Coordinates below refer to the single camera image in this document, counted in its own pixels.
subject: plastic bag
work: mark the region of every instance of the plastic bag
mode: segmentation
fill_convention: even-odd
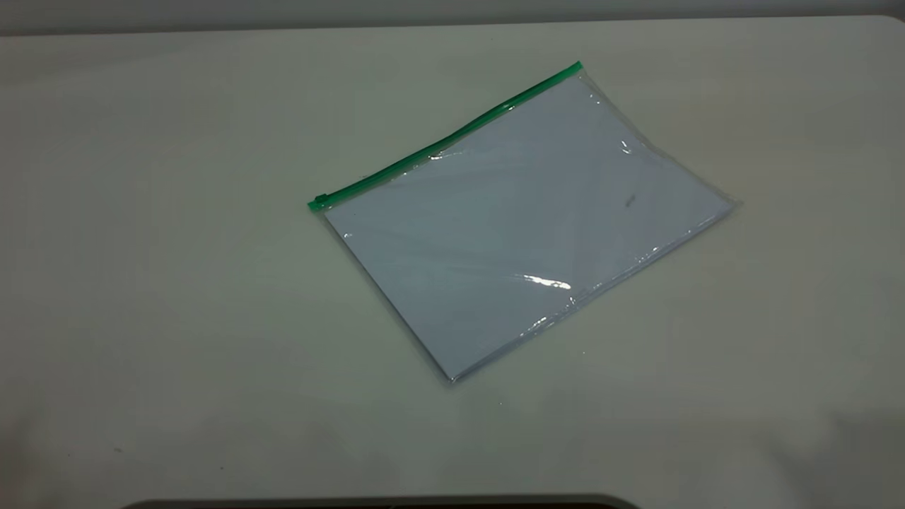
[[[309,203],[450,381],[734,206],[641,136],[581,62]]]

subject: green zipper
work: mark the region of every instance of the green zipper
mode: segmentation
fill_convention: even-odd
[[[341,202],[344,199],[348,199],[353,197],[354,195],[366,190],[370,189],[378,184],[382,184],[387,180],[396,177],[400,173],[403,173],[407,169],[409,169],[415,162],[420,161],[422,159],[427,159],[437,152],[441,152],[443,150],[448,149],[455,142],[459,141],[462,138],[465,138],[469,134],[472,134],[475,130],[478,130],[485,125],[487,125],[492,120],[497,119],[500,115],[506,113],[509,110],[512,110],[516,106],[519,106],[521,103],[525,101],[529,101],[538,94],[543,91],[548,90],[550,87],[562,82],[563,80],[572,77],[579,71],[583,69],[581,62],[575,62],[570,65],[568,68],[557,72],[556,74],[550,76],[543,82],[534,85],[533,87],[527,89],[526,91],[520,93],[519,95],[509,98],[504,102],[494,106],[490,110],[486,111],[483,115],[478,117],[475,120],[465,124],[464,127],[455,131],[453,134],[447,136],[446,138],[441,139],[427,147],[424,147],[421,150],[418,150],[414,154],[401,158],[397,162],[391,164],[390,166],[381,169],[374,175],[370,175],[368,177],[362,178],[355,184],[350,186],[343,187],[339,191],[334,193],[330,193],[328,195],[320,195],[308,203],[308,208],[312,211],[318,211],[323,208],[327,208],[330,206],[335,206],[337,203]]]

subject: table surface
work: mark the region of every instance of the table surface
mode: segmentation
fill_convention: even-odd
[[[905,504],[905,24],[0,40],[0,505]],[[744,202],[449,386],[305,207],[581,60]]]

